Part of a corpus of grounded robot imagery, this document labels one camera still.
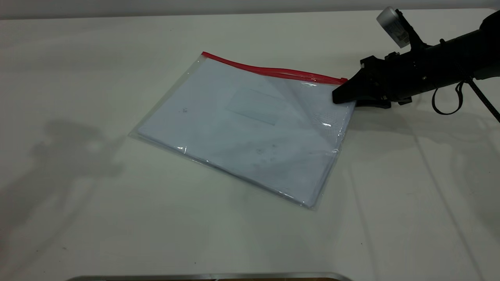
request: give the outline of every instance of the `table surface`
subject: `table surface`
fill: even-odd
[[[433,45],[491,13],[404,11]],[[450,116],[431,93],[356,109],[315,211],[127,137],[202,51],[350,78],[398,51],[378,14],[0,21],[0,280],[497,280],[500,125],[468,86]],[[477,84],[499,108],[500,79]],[[438,92],[442,111],[453,88]]]

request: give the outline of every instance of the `black strap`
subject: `black strap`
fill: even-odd
[[[462,87],[464,86],[464,83],[465,83],[465,81],[462,81],[462,82],[458,83],[455,87],[455,92],[458,95],[458,108],[455,111],[450,112],[450,113],[444,113],[436,107],[436,93],[439,90],[439,88],[437,88],[434,91],[434,94],[432,95],[432,108],[434,109],[434,111],[441,114],[441,115],[450,115],[450,114],[454,114],[455,112],[459,111],[459,109],[462,108],[462,104],[464,103],[464,94],[462,93]]]

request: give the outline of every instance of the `red zipper strip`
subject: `red zipper strip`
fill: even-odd
[[[322,84],[334,84],[334,85],[341,85],[347,81],[346,78],[333,78],[321,74],[315,74],[315,73],[310,73],[310,72],[305,72],[305,71],[298,71],[298,70],[293,70],[293,69],[285,69],[285,68],[271,68],[271,67],[257,67],[257,66],[251,66],[251,65],[246,65],[238,62],[234,62],[231,60],[227,60],[222,57],[218,57],[216,55],[213,55],[208,52],[203,52],[201,53],[202,56],[221,62],[223,64],[239,68],[245,71],[253,72],[256,74],[260,75],[265,75],[265,76],[272,76],[272,77],[278,77],[278,78],[285,78],[285,79],[293,79],[293,80],[300,80],[300,81],[308,81],[308,82],[315,82],[315,83],[322,83]]]

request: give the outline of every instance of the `plastic bag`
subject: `plastic bag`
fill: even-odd
[[[355,106],[332,103],[342,82],[204,52],[130,135],[312,208]]]

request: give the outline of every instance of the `metal edge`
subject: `metal edge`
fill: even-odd
[[[222,273],[192,275],[88,275],[70,278],[67,281],[153,281],[153,280],[213,280],[213,279],[262,279],[262,278],[330,278],[339,281],[352,279],[334,272],[300,272],[300,273]]]

